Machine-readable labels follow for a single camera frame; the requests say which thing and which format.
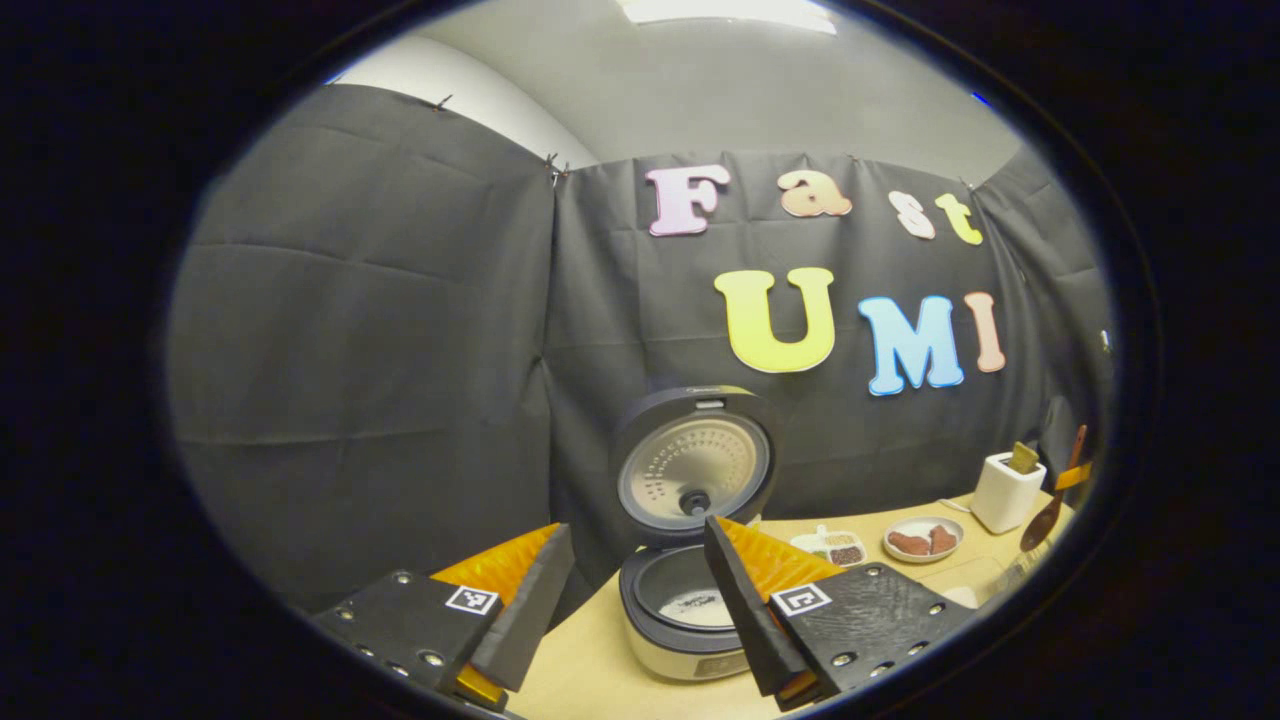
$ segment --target wooden table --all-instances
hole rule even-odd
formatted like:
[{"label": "wooden table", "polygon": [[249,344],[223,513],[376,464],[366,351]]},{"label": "wooden table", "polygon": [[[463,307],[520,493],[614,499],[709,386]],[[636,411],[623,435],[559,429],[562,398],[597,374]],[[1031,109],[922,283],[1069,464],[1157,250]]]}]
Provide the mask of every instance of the wooden table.
[{"label": "wooden table", "polygon": [[[952,498],[969,505],[970,495]],[[1048,503],[1041,493],[1034,510]],[[964,542],[945,560],[914,565],[890,557],[881,541],[892,523],[933,515],[951,518],[964,527]],[[1064,506],[1050,538],[1055,539],[1071,516]],[[884,562],[957,602],[955,588],[972,588],[978,603],[996,592],[996,584],[1018,556],[1020,525],[993,536],[970,514],[932,502],[868,515],[820,520],[765,520],[759,529],[780,539],[813,533],[822,523],[828,532],[849,530],[863,541],[867,560]],[[631,653],[625,635],[626,616],[618,594],[617,573],[573,615],[543,638],[525,678],[524,688],[511,693],[508,707],[529,720],[675,720],[726,717],[755,720],[778,717],[772,697],[760,697],[751,673],[710,682],[682,683],[650,674]]]}]

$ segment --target foam letter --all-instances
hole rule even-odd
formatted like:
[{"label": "foam letter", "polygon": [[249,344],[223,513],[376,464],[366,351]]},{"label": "foam letter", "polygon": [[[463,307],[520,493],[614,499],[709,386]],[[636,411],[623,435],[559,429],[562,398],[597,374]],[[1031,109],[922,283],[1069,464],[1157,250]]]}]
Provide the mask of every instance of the foam letter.
[{"label": "foam letter", "polygon": [[933,223],[924,217],[924,206],[914,196],[905,192],[893,191],[888,193],[890,205],[897,210],[897,222],[902,223],[906,232],[920,240],[933,240],[937,231]]},{"label": "foam letter", "polygon": [[854,209],[852,201],[840,193],[831,176],[817,170],[795,170],[778,178],[782,208],[797,218],[846,215]]},{"label": "foam letter", "polygon": [[[649,170],[644,177],[658,191],[658,219],[649,225],[649,233],[658,237],[696,234],[707,229],[707,219],[694,214],[694,202],[708,213],[716,210],[719,197],[712,182],[728,184],[728,170],[723,165]],[[689,181],[698,178],[705,179],[690,187]]]},{"label": "foam letter", "polygon": [[827,286],[835,279],[824,268],[796,268],[787,273],[787,281],[800,288],[804,299],[809,332],[799,342],[780,342],[769,319],[773,274],[736,270],[716,278],[716,290],[724,295],[733,355],[762,373],[799,373],[819,365],[836,346],[836,322],[827,295]]},{"label": "foam letter", "polygon": [[978,369],[995,373],[1005,366],[1005,354],[1000,351],[1000,336],[996,334],[996,318],[991,313],[996,301],[986,292],[970,292],[964,296],[964,304],[973,310],[973,322],[978,325]]},{"label": "foam letter", "polygon": [[964,380],[964,372],[956,360],[956,341],[951,334],[951,301],[931,295],[920,302],[918,329],[911,329],[897,304],[888,297],[868,297],[858,304],[858,311],[870,320],[876,342],[876,377],[870,382],[872,395],[902,392],[902,378],[897,374],[901,360],[911,387],[919,388],[924,380],[924,368],[933,360],[929,384],[951,387]]},{"label": "foam letter", "polygon": [[950,192],[934,200],[934,204],[946,210],[947,219],[951,220],[951,227],[955,228],[960,240],[968,242],[969,245],[982,245],[982,233],[975,231],[973,225],[969,224],[968,205],[963,205],[959,200],[956,200],[956,196]]}]

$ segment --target spatula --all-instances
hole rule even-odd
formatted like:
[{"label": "spatula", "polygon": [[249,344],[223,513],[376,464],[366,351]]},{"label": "spatula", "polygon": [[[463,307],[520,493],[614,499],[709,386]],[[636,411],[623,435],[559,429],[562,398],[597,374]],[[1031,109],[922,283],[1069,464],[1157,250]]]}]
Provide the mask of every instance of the spatula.
[{"label": "spatula", "polygon": [[[1075,468],[1080,461],[1080,448],[1084,447],[1084,433],[1088,430],[1085,425],[1080,425],[1080,429],[1075,430],[1075,445],[1071,447],[1071,461],[1068,462],[1068,470]],[[1057,516],[1062,511],[1062,498],[1066,496],[1066,487],[1059,478],[1056,486],[1057,491],[1053,493],[1053,500],[1044,506],[1043,510],[1032,518],[1030,523],[1027,523],[1027,530],[1023,532],[1023,541],[1019,544],[1023,552],[1030,552],[1036,550],[1039,543],[1044,542],[1048,533],[1057,524]]]}]

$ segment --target rice cooker lid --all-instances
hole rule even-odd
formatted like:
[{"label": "rice cooker lid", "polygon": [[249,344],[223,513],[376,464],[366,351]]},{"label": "rice cooker lid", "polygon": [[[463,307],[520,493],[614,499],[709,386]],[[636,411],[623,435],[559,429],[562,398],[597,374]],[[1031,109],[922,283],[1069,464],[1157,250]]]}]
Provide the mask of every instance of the rice cooker lid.
[{"label": "rice cooker lid", "polygon": [[772,406],[740,387],[640,400],[614,433],[609,466],[644,544],[696,544],[708,515],[745,523],[760,512],[778,462],[774,438]]}]

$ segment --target letter u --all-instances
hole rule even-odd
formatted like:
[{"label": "letter u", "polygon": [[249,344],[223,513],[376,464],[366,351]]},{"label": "letter u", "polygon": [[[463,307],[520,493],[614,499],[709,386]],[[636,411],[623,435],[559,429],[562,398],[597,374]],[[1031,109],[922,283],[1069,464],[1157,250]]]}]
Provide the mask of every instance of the letter u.
[{"label": "letter u", "polygon": [[716,290],[724,296],[733,355],[763,373],[800,373],[822,364],[836,346],[836,322],[827,295],[827,286],[835,279],[826,268],[796,268],[787,273],[787,281],[800,288],[809,332],[799,342],[781,342],[773,336],[769,319],[773,274],[735,270],[717,277]]}]

